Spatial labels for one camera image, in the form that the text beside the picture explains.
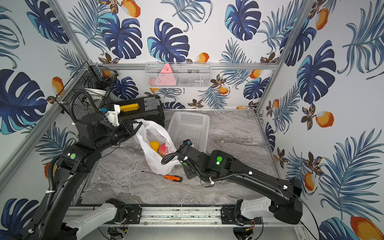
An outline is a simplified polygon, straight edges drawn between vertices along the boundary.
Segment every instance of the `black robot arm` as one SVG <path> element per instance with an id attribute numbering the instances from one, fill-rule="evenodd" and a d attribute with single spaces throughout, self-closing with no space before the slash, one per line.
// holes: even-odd
<path id="1" fill-rule="evenodd" d="M 207 155 L 194 149 L 191 144 L 189 140 L 184 141 L 176 153 L 163 158 L 162 164 L 178 156 L 187 176 L 197 175 L 210 183 L 227 180 L 252 189 L 271 199 L 269 211 L 275 218 L 290 224 L 299 223 L 303 206 L 297 197 L 301 194 L 298 179 L 279 179 L 247 166 L 228 153 L 214 150 Z"/>

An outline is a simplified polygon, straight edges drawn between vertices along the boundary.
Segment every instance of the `marble countertop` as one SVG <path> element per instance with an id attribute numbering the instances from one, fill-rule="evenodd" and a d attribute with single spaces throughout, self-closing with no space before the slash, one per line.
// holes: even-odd
<path id="1" fill-rule="evenodd" d="M 166 127 L 175 111 L 164 111 Z M 206 153 L 225 151 L 245 164 L 276 176 L 258 129 L 253 111 L 199 111 L 210 116 Z M 103 155 L 113 150 L 105 150 Z M 99 160 L 82 204 L 102 204 L 114 197 L 127 204 L 235 204 L 238 199 L 254 199 L 261 194 L 235 183 L 222 181 L 204 187 L 200 179 L 188 180 L 180 165 L 170 174 L 184 177 L 172 182 L 151 172 L 140 145 L 131 138 Z"/>

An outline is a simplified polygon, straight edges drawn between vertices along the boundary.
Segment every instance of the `orange screwdriver handle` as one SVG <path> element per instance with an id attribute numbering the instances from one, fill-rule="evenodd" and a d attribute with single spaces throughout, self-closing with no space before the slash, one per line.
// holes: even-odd
<path id="1" fill-rule="evenodd" d="M 182 177 L 179 177 L 179 176 L 176 176 L 176 175 L 165 175 L 164 178 L 172 180 L 174 182 L 181 182 L 181 181 L 183 181 Z"/>

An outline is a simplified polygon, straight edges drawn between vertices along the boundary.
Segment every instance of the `red apple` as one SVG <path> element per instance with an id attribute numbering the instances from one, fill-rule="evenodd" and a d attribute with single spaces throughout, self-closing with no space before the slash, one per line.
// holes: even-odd
<path id="1" fill-rule="evenodd" d="M 159 151 L 158 153 L 162 156 L 165 156 L 167 155 L 167 147 L 166 147 L 166 144 L 163 143 L 160 147 L 159 147 Z"/>

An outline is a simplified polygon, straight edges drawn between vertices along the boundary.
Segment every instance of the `laundry basket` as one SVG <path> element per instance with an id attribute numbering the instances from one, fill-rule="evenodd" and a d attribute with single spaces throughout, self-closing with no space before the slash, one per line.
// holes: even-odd
<path id="1" fill-rule="evenodd" d="M 194 148 L 201 152 L 207 149 L 209 116 L 201 113 L 175 112 L 168 127 L 168 133 L 176 148 L 189 139 Z"/>

